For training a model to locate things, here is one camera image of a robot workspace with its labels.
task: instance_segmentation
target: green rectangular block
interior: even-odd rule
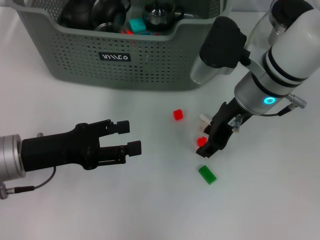
[[[199,169],[199,173],[209,185],[212,184],[215,180],[217,180],[216,176],[210,171],[210,169],[206,165]]]

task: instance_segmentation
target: white table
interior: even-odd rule
[[[0,239],[320,238],[319,71],[294,91],[307,108],[253,117],[223,151],[205,159],[195,154],[197,120],[234,97],[244,67],[186,92],[68,83],[51,76],[15,11],[0,11],[0,136],[26,139],[112,119],[129,120],[131,133],[104,137],[102,146],[142,142],[142,155],[125,165],[59,166],[46,186],[1,201]],[[248,35],[262,15],[233,12],[231,18]],[[176,109],[184,110],[184,121],[173,121]],[[214,184],[198,173],[201,165],[217,176]],[[6,184],[38,185],[51,172],[28,172]]]

